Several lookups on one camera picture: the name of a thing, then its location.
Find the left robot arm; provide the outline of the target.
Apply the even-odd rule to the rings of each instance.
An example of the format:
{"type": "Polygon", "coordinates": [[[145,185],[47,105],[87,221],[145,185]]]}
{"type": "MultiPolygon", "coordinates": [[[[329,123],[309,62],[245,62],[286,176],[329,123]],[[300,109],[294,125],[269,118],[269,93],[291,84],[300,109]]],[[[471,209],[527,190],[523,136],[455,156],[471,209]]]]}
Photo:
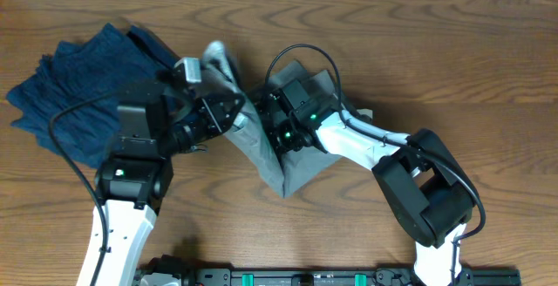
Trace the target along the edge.
{"type": "Polygon", "coordinates": [[[194,98],[148,80],[119,94],[120,130],[98,169],[92,232],[80,285],[130,285],[146,239],[174,176],[172,158],[201,150],[228,131],[243,95],[214,92],[194,98]]]}

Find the grey shorts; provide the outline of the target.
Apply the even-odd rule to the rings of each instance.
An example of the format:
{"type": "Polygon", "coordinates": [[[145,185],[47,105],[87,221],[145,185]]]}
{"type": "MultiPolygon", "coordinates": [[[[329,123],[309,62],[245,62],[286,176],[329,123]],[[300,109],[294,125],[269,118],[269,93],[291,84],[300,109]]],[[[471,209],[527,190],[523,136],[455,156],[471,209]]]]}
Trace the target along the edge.
{"type": "MultiPolygon", "coordinates": [[[[215,40],[201,57],[200,92],[234,92],[245,95],[236,62],[226,45],[215,40]]],[[[326,168],[339,161],[339,155],[324,153],[314,147],[289,151],[277,156],[263,130],[254,104],[247,100],[225,137],[256,166],[261,179],[283,198],[290,197],[326,168]]]]}

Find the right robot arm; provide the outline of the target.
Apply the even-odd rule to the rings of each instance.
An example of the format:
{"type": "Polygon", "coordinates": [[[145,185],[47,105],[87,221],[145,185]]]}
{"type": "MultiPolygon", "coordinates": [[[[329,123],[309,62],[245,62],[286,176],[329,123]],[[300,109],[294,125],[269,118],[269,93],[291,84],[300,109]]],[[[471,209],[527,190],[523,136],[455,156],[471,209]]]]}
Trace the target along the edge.
{"type": "Polygon", "coordinates": [[[434,132],[383,130],[337,98],[275,91],[263,96],[257,109],[276,153],[313,146],[370,170],[398,223],[417,244],[417,278],[425,285],[459,283],[459,247],[480,198],[434,132]]]}

